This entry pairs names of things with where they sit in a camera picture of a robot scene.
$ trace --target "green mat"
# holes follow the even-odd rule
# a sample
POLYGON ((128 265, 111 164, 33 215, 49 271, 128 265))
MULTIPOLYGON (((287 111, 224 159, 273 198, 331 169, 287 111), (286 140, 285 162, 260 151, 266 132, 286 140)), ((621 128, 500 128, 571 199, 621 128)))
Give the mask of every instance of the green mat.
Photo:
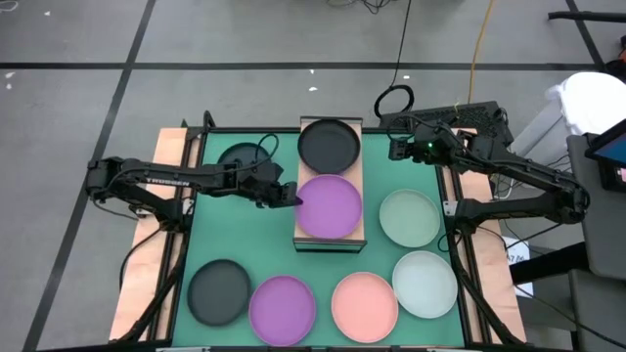
MULTIPOLYGON (((256 143, 262 134, 214 133, 208 136, 204 163, 214 163, 226 149, 240 142, 256 143)), ((280 147, 273 160, 285 168, 281 182, 297 180, 296 133, 278 134, 280 147)), ((271 150, 271 142, 265 147, 271 150)), ((378 274, 391 282, 397 261, 411 249, 401 247, 382 231, 379 207, 382 200, 399 189, 418 190, 441 206, 434 167, 410 160, 390 161, 384 134, 363 135, 364 218, 367 246, 360 254, 297 253, 292 237, 292 208, 257 209, 254 203, 237 197, 199 196, 191 243, 178 305, 173 346, 264 345, 250 327, 247 314, 225 327, 208 327, 197 322, 187 305, 187 287, 192 276, 206 262, 228 258, 248 271, 252 287, 276 275, 293 275, 307 283, 316 298, 317 319, 311 332, 300 341, 307 346, 350 346, 359 343, 339 331, 331 314, 335 286, 345 276, 359 271, 378 274)), ((444 233, 439 231, 439 238, 444 233)), ((436 239, 419 248, 437 253, 448 263, 447 253, 437 249, 436 239)), ((417 318, 400 307, 395 329, 377 345, 463 346, 459 307, 455 304, 441 318, 417 318)))

